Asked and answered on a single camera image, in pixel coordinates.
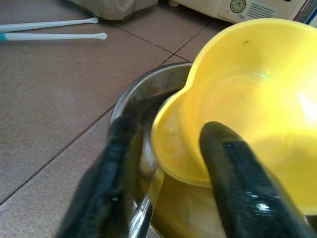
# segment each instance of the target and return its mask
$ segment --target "teal handle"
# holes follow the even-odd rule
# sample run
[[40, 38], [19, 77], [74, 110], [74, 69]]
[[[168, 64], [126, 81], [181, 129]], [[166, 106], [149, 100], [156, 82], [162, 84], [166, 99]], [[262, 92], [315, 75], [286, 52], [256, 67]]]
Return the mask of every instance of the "teal handle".
[[5, 32], [0, 32], [0, 41], [7, 41], [5, 37]]

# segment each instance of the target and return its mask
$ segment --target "circular logo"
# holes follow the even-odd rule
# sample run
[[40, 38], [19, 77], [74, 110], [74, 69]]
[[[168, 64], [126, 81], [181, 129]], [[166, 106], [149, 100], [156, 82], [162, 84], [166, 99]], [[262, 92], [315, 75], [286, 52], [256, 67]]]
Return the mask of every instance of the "circular logo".
[[246, 8], [246, 0], [232, 0], [230, 8], [234, 13], [240, 13]]

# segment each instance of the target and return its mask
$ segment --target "white rod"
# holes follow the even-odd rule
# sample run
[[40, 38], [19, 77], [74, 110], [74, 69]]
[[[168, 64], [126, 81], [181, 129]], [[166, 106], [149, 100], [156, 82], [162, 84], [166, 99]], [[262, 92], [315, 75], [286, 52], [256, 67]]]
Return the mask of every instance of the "white rod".
[[83, 20], [49, 21], [49, 22], [0, 25], [0, 32], [24, 31], [24, 30], [48, 28], [48, 27], [55, 27], [55, 26], [77, 25], [77, 24], [84, 24], [84, 23], [98, 23], [98, 19], [93, 17], [93, 18], [83, 19]]
[[34, 40], [68, 40], [68, 39], [101, 39], [105, 40], [107, 34], [35, 34], [35, 33], [4, 33], [7, 41], [34, 41]]

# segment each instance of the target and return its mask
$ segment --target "white appliance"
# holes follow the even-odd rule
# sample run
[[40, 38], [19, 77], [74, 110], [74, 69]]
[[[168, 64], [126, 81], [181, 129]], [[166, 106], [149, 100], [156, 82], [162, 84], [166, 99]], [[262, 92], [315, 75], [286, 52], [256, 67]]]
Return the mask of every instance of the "white appliance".
[[317, 27], [317, 0], [169, 0], [208, 16], [233, 23], [274, 17], [300, 21]]

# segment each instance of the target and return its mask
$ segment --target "yellow plastic bowl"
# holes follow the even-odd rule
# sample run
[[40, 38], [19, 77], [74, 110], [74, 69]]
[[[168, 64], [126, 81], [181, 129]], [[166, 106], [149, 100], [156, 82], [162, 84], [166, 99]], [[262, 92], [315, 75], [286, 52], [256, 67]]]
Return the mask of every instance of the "yellow plastic bowl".
[[214, 120], [250, 144], [304, 213], [317, 214], [317, 29], [256, 19], [213, 37], [154, 121], [166, 173], [211, 186], [199, 135]]

